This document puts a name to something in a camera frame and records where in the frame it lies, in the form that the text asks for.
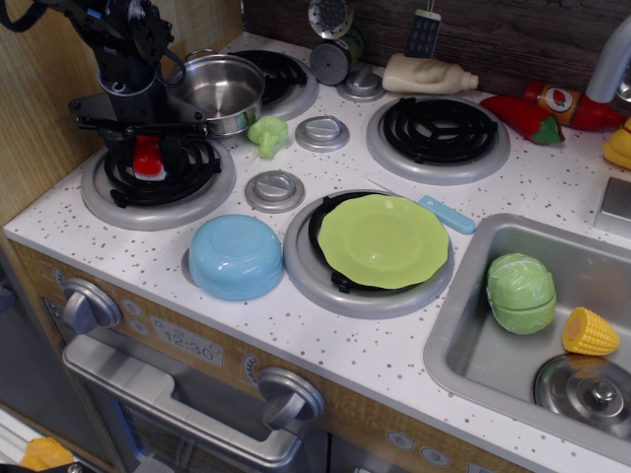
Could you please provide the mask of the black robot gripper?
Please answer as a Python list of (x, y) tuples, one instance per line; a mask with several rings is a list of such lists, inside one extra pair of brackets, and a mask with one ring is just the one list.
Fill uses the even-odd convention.
[(159, 83), (135, 94), (108, 91), (73, 99), (68, 108), (80, 129), (103, 139), (106, 172), (132, 169), (136, 135), (160, 136), (164, 169), (185, 170), (187, 137), (202, 138), (207, 132), (206, 113)]

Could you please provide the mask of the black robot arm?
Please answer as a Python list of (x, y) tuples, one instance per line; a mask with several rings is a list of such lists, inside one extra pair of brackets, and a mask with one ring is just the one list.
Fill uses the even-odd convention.
[(23, 33), (48, 10), (62, 14), (97, 61), (101, 92), (73, 99), (79, 127), (96, 131), (110, 154), (142, 180), (163, 180), (187, 163), (207, 115), (179, 98), (185, 65), (171, 50), (172, 25), (150, 1), (34, 1), (1, 24)]

